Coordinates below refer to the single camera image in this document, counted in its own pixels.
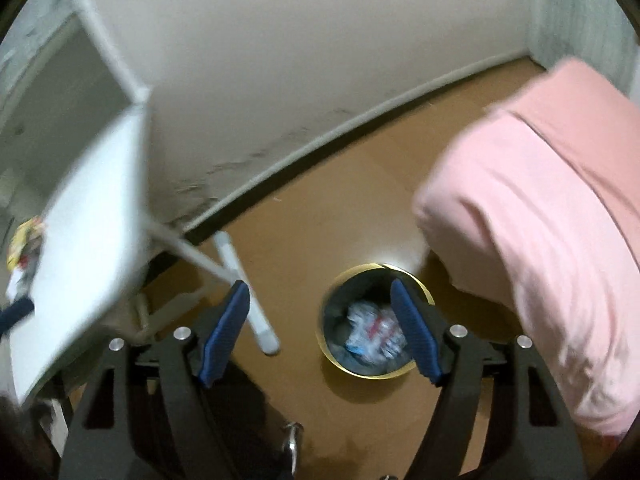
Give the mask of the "pink bed blanket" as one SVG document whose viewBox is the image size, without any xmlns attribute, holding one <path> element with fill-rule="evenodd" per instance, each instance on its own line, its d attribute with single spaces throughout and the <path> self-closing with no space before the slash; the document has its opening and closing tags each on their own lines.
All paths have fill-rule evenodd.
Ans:
<svg viewBox="0 0 640 480">
<path fill-rule="evenodd" d="M 414 198 L 462 292 L 518 317 L 574 421 L 639 411 L 639 110 L 566 58 L 458 134 Z"/>
</svg>

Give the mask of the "white wrapper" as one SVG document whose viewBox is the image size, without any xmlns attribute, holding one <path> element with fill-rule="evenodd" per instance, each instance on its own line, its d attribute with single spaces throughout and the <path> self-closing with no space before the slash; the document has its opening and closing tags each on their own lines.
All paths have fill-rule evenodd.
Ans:
<svg viewBox="0 0 640 480">
<path fill-rule="evenodd" d="M 406 337 L 391 307 L 355 302 L 348 308 L 347 319 L 350 333 L 345 348 L 361 361 L 382 364 L 404 351 Z"/>
</svg>

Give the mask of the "white desk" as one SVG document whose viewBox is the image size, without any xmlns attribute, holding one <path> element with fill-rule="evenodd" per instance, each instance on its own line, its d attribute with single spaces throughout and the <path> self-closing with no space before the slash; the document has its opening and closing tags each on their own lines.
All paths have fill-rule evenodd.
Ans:
<svg viewBox="0 0 640 480">
<path fill-rule="evenodd" d="M 148 133 L 149 107 L 126 108 L 50 201 L 30 289 L 35 311 L 9 334 L 18 402 L 38 396 L 103 337 L 106 318 L 138 280 L 149 244 L 143 225 Z"/>
</svg>

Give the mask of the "black gold-rimmed trash bin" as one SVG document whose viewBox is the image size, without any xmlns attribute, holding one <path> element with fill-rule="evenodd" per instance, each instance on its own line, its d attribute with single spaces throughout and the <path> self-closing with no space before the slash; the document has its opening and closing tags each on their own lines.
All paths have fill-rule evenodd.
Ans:
<svg viewBox="0 0 640 480">
<path fill-rule="evenodd" d="M 434 298 L 411 273 L 381 263 L 365 263 L 343 272 L 319 310 L 318 344 L 342 372 L 360 379 L 386 380 L 416 367 L 392 309 L 390 288 L 405 278 L 428 304 Z"/>
</svg>

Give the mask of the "white shelf unit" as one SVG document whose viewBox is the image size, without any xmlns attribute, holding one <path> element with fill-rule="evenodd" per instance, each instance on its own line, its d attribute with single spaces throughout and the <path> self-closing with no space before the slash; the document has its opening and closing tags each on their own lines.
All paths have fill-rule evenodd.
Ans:
<svg viewBox="0 0 640 480">
<path fill-rule="evenodd" d="M 96 0 L 27 0 L 1 41 L 2 210 L 43 210 L 93 139 L 150 93 Z"/>
</svg>

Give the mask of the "yellow snack wrapper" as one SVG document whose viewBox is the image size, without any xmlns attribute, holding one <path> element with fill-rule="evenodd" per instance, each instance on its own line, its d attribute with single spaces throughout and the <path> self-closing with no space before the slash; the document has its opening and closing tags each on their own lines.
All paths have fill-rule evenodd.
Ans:
<svg viewBox="0 0 640 480">
<path fill-rule="evenodd" d="M 44 224 L 38 216 L 26 220 L 17 227 L 6 254 L 6 267 L 10 272 L 24 264 L 28 255 L 41 244 L 43 235 Z"/>
</svg>

